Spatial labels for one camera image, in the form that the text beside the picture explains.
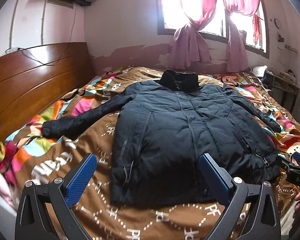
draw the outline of window frame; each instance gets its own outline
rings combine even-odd
[[[264,14],[264,22],[265,22],[265,27],[266,27],[266,52],[256,49],[255,47],[252,47],[248,44],[245,44],[246,50],[249,50],[253,53],[259,54],[267,59],[269,59],[269,52],[270,52],[270,46],[269,46],[269,26],[268,26],[268,18],[267,18],[267,13],[266,13],[266,7],[265,3],[263,0],[260,0],[261,5],[262,5],[262,10]],[[162,2],[161,0],[157,0],[157,16],[158,16],[158,35],[174,35],[176,32],[176,29],[168,29],[164,27],[164,18],[163,18],[163,11],[162,11]],[[222,43],[228,43],[229,39],[229,21],[226,17],[226,37],[218,36],[218,35],[213,35],[210,33],[204,33],[204,32],[199,32],[200,35],[207,40],[212,40],[212,41],[219,41]]]

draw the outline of headboard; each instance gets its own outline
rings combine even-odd
[[[43,45],[0,57],[0,139],[93,76],[85,42]]]

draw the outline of bed sheet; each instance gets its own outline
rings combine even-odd
[[[111,172],[112,142],[119,111],[107,114],[77,140],[66,137],[59,140],[41,137],[42,123],[64,116],[76,116],[88,109],[98,107],[112,96],[122,92],[128,85],[149,79],[159,79],[162,71],[145,67],[128,67],[107,73],[92,80],[81,89],[73,90],[41,115],[36,115],[7,140],[17,144],[11,168],[6,179],[15,185],[16,196],[26,181],[35,184],[51,182],[55,177],[64,177],[77,165],[86,153],[94,153],[98,167],[81,199],[72,209],[84,228],[94,240],[101,239],[196,239],[204,238],[211,230],[224,207],[218,203],[184,203],[157,210],[139,210],[126,206],[110,205],[109,184]],[[281,133],[274,133],[258,118],[280,154],[300,150],[300,124],[291,114],[269,96],[260,80],[251,73],[225,75],[199,75],[200,84],[227,84],[253,102],[255,107],[281,126]],[[273,190],[281,215],[290,207],[297,188],[286,182],[285,173],[273,183]],[[48,207],[57,231],[61,232],[55,214]],[[232,239],[240,231],[249,204],[246,204],[233,231]]]

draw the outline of jacket collar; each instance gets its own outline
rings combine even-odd
[[[171,69],[164,71],[158,83],[174,91],[190,93],[199,89],[198,75],[196,73],[179,73]]]

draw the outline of hand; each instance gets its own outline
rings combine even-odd
[[[295,201],[298,201],[298,203],[296,204],[296,206],[294,207],[294,214],[293,214],[293,218],[295,218],[297,216],[297,212],[300,208],[300,192],[298,193],[298,195],[296,195],[296,197],[294,198]]]

